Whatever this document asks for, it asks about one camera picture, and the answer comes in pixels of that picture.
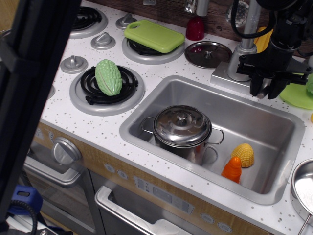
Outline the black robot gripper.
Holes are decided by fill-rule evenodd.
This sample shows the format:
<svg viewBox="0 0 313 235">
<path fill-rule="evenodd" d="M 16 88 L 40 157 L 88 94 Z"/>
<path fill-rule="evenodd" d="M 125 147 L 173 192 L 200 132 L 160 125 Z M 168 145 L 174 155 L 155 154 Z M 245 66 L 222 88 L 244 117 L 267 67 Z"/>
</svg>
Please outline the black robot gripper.
<svg viewBox="0 0 313 235">
<path fill-rule="evenodd" d="M 265 96 L 263 77 L 272 79 L 268 99 L 275 99 L 291 82 L 304 85 L 312 69 L 294 60 L 293 54 L 313 33 L 311 9 L 277 12 L 268 47 L 261 53 L 239 57 L 237 73 L 251 77 L 250 94 Z"/>
</svg>

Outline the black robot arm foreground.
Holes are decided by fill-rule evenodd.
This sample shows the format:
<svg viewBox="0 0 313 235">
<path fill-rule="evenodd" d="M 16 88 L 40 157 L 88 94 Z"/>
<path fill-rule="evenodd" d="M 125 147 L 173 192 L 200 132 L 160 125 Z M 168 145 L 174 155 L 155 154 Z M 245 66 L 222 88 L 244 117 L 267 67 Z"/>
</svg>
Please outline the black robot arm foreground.
<svg viewBox="0 0 313 235">
<path fill-rule="evenodd" d="M 47 125 L 47 121 L 39 117 L 52 113 L 45 105 L 46 98 L 78 6 L 79 3 L 72 0 L 24 1 L 19 5 L 12 33 L 1 44 L 4 65 L 0 78 L 0 210 L 3 214 L 7 213 L 35 129 L 38 124 Z M 82 146 L 83 166 L 172 212 L 177 209 L 137 188 L 134 177 L 185 198 L 194 206 L 193 214 L 207 213 L 209 207 L 216 206 L 249 222 L 270 226 L 277 223 L 279 214 L 291 213 L 288 222 L 301 222 L 292 207 L 291 172 L 297 163 L 311 155 L 298 149 L 302 139 L 312 134 L 303 121 L 296 119 L 293 137 L 287 144 L 286 155 L 291 156 L 291 160 L 278 179 L 282 186 L 277 192 L 262 194 L 261 201 L 257 202 L 248 199 L 248 189 L 132 136 L 131 129 L 140 126 L 145 106 L 157 108 L 154 102 L 158 94 L 168 98 L 185 96 L 198 106 L 218 101 L 233 109 L 235 104 L 242 104 L 243 111 L 257 108 L 262 114 L 271 112 L 272 108 L 184 76 L 157 78 L 150 84 L 148 95 L 132 113 L 108 121 L 96 117 L 96 130 L 87 128 L 81 114 L 76 117 L 80 124 L 76 132 L 70 133 L 63 126 L 55 128 Z"/>
</svg>

